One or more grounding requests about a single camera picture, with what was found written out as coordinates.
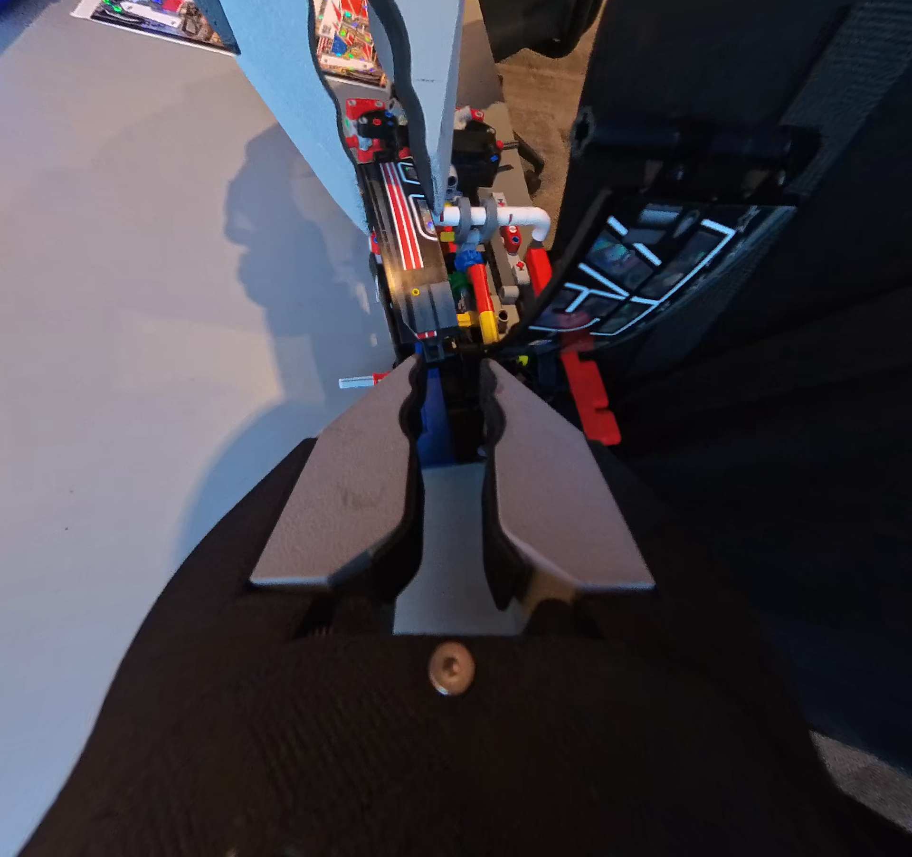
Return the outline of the grey desk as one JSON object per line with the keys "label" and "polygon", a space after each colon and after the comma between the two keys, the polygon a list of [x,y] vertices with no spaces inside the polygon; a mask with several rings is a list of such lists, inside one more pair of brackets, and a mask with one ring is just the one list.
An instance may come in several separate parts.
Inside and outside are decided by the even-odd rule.
{"label": "grey desk", "polygon": [[2,14],[2,855],[173,573],[388,369],[364,234],[235,60]]}

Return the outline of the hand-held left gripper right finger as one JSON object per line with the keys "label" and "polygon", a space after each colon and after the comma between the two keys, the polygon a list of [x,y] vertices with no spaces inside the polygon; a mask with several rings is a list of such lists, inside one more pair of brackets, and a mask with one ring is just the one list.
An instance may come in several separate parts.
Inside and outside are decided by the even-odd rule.
{"label": "hand-held left gripper right finger", "polygon": [[493,360],[481,403],[484,572],[498,610],[654,590],[584,434]]}

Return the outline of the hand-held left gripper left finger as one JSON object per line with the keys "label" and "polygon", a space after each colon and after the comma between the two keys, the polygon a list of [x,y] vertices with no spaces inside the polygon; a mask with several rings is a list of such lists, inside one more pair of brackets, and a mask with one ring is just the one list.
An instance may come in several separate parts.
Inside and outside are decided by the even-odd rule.
{"label": "hand-held left gripper left finger", "polygon": [[250,576],[331,590],[407,564],[417,521],[424,360],[408,357],[318,435]]}

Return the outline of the red striped black curved panel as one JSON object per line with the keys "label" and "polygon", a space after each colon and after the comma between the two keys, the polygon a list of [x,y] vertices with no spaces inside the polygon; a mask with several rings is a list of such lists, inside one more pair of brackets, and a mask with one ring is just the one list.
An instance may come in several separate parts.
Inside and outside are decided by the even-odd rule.
{"label": "red striped black curved panel", "polygon": [[437,230],[410,159],[361,167],[370,222],[377,237],[391,332],[410,353],[420,343],[429,362],[446,355],[459,329],[449,272]]}

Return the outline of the toy brick car model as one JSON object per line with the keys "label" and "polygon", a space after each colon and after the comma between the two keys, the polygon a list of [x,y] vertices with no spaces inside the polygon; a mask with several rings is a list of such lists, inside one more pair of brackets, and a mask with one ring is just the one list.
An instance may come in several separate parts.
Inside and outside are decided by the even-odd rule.
{"label": "toy brick car model", "polygon": [[[344,140],[361,167],[370,163],[410,159],[407,120],[393,98],[343,99]],[[503,353],[502,362],[521,381],[553,403],[571,398],[585,436],[601,445],[616,446],[621,432],[609,408],[608,393],[595,362],[575,350],[503,348],[504,339],[530,310],[549,281],[552,266],[542,246],[550,218],[540,208],[509,205],[495,182],[505,181],[505,154],[517,149],[531,160],[522,142],[505,144],[482,110],[458,107],[445,206],[453,223],[432,214],[449,272],[450,290],[458,315],[458,332],[445,339],[446,355],[427,361],[420,343],[410,353],[397,346],[391,332],[388,305],[382,293],[381,258],[370,223],[370,268],[398,361],[416,352],[427,363],[427,389],[421,409],[418,457],[425,467],[473,463],[481,459],[483,415],[478,397],[479,366],[485,356]]]}

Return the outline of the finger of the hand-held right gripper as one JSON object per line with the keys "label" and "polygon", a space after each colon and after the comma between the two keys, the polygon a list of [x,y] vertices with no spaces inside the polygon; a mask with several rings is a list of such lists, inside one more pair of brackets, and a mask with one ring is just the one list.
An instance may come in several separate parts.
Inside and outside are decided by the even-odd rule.
{"label": "finger of the hand-held right gripper", "polygon": [[418,180],[443,211],[454,131],[464,0],[368,0],[380,64],[407,120]]}
{"label": "finger of the hand-held right gripper", "polygon": [[329,196],[362,231],[367,214],[339,106],[314,55],[313,0],[219,0],[238,65]]}

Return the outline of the holographic sticker sheet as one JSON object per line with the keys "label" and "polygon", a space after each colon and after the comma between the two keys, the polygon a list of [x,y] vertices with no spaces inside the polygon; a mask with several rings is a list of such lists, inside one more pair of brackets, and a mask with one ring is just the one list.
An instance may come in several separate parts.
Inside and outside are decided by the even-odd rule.
{"label": "holographic sticker sheet", "polygon": [[[370,29],[368,0],[313,0],[315,56],[332,84],[353,81],[387,90]],[[73,16],[198,46],[236,53],[194,0],[82,0]]]}

